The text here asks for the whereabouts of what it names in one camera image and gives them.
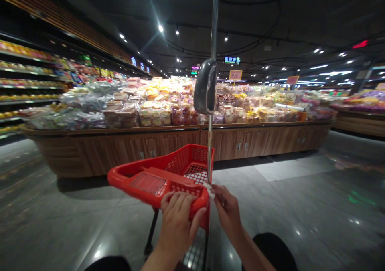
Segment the red exit sign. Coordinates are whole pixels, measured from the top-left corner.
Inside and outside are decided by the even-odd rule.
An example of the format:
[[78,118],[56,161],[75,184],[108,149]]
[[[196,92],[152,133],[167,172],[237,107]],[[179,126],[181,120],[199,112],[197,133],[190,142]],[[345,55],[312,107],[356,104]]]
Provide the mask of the red exit sign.
[[354,49],[359,49],[361,47],[366,47],[368,45],[368,40],[364,40],[363,42],[356,44],[353,46]]

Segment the gray tile floor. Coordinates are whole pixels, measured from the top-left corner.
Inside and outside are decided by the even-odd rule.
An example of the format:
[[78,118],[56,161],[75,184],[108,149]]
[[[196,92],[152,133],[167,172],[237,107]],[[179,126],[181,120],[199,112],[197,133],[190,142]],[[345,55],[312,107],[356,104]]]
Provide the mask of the gray tile floor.
[[[213,183],[238,198],[251,235],[272,232],[287,244],[299,270],[385,270],[384,153],[385,142],[331,131],[318,151],[216,162]],[[84,270],[107,255],[140,269],[151,207],[106,178],[57,180],[30,140],[0,156],[2,270]],[[215,207],[207,264],[241,270]]]

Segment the shopping cart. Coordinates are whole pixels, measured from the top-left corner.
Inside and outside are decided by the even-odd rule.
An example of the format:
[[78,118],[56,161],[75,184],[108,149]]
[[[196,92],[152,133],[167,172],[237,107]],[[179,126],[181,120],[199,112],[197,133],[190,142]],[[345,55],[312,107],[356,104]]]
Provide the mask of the shopping cart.
[[[163,196],[171,191],[182,191],[198,197],[191,205],[190,218],[200,208],[207,208],[201,221],[201,227],[205,231],[203,266],[205,265],[210,216],[209,193],[203,186],[208,181],[207,150],[206,146],[189,144],[168,155],[120,165],[109,171],[107,177],[111,186],[150,204],[154,209],[145,256],[152,252],[152,237]],[[211,150],[210,162],[212,172],[214,149]]]

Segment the finger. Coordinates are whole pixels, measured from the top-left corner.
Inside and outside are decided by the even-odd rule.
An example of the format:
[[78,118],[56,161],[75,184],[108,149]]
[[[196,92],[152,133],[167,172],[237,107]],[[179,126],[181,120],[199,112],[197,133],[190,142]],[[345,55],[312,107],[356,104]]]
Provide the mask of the finger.
[[174,191],[167,193],[166,195],[163,196],[163,199],[160,203],[160,209],[162,212],[164,212],[167,209],[168,202],[170,201],[171,197],[174,195]]
[[183,193],[182,193],[182,192],[176,192],[176,193],[174,193],[174,195],[173,195],[173,196],[171,197],[171,199],[170,199],[170,202],[168,203],[168,208],[169,208],[169,209],[174,208],[175,203],[176,203],[176,201],[178,200],[178,198],[179,198],[179,196],[180,196],[181,194],[183,194]]
[[191,204],[193,203],[193,201],[196,199],[195,196],[192,196],[192,195],[188,195],[186,196],[186,198],[184,199],[183,203],[182,203],[182,206],[180,208],[180,212],[184,215],[184,216],[189,216],[190,215],[190,209],[191,209]]
[[219,186],[219,185],[212,185],[214,194],[220,194],[222,195],[225,200],[230,200],[232,197],[231,193],[225,186]]
[[180,194],[178,200],[177,200],[176,203],[175,203],[175,210],[176,210],[177,212],[179,212],[180,209],[182,208],[183,201],[185,200],[185,198],[186,198],[187,196],[190,196],[190,195],[187,194],[187,193],[181,193],[181,194]]
[[192,220],[191,229],[190,229],[191,242],[194,240],[195,236],[197,235],[198,227],[199,227],[201,220],[202,220],[202,217],[206,211],[207,211],[206,208],[201,208],[195,213],[195,216]]
[[219,218],[226,218],[227,217],[227,212],[226,212],[225,208],[223,207],[222,202],[218,198],[217,195],[215,195],[214,202],[215,202],[215,206],[217,206]]

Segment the black pants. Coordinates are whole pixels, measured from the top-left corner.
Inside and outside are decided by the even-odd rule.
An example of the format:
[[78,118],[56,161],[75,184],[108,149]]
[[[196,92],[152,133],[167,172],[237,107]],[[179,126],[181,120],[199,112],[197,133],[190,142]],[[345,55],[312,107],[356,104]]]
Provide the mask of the black pants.
[[[272,233],[258,234],[253,241],[277,271],[297,271],[297,265],[289,248]],[[131,271],[131,267],[122,256],[108,256],[99,259],[87,267],[86,271]]]

